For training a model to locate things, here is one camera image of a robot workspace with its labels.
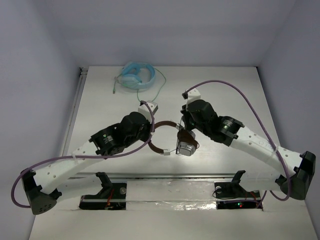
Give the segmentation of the brown silver headphones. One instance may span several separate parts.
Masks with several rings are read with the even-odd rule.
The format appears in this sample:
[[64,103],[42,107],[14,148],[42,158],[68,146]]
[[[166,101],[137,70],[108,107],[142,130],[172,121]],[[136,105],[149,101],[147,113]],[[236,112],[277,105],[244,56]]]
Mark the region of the brown silver headphones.
[[156,123],[154,129],[160,127],[173,127],[178,130],[177,132],[177,144],[175,152],[183,156],[190,157],[199,148],[200,144],[196,141],[196,134],[192,130],[186,130],[180,123],[164,120]]

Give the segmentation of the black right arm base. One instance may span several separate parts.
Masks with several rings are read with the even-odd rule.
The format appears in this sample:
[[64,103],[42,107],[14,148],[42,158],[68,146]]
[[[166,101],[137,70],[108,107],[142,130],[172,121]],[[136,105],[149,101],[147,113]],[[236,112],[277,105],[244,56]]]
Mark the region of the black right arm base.
[[245,170],[239,170],[231,181],[215,182],[212,197],[218,210],[263,209],[259,191],[246,191],[240,186]]

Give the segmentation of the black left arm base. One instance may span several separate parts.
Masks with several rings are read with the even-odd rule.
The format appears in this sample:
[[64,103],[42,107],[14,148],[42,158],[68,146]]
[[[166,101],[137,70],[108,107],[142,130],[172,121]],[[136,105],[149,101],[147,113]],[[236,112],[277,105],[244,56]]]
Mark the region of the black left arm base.
[[81,210],[126,210],[127,182],[112,182],[105,172],[95,174],[101,182],[96,194],[83,195],[79,202]]

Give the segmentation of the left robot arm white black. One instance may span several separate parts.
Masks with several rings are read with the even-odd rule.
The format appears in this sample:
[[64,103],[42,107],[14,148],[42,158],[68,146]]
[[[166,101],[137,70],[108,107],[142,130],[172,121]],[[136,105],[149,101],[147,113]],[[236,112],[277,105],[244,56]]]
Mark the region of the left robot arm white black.
[[43,214],[57,203],[81,195],[110,199],[114,187],[105,172],[83,179],[74,179],[74,175],[103,160],[126,156],[123,151],[137,141],[146,145],[154,129],[153,113],[134,111],[120,123],[92,135],[70,156],[49,160],[47,166],[39,169],[27,170],[22,175],[22,185],[32,214]]

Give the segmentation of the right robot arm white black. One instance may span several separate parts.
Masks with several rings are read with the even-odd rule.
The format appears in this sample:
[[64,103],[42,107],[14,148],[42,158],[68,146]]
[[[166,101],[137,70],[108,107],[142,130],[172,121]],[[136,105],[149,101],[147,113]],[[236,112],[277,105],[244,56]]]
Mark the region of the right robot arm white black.
[[295,200],[305,200],[315,174],[316,156],[312,152],[272,146],[239,120],[217,115],[202,99],[183,105],[181,113],[187,130],[197,129],[212,141],[247,153],[275,169],[271,173],[237,171],[230,185],[235,196],[256,190],[279,191]]

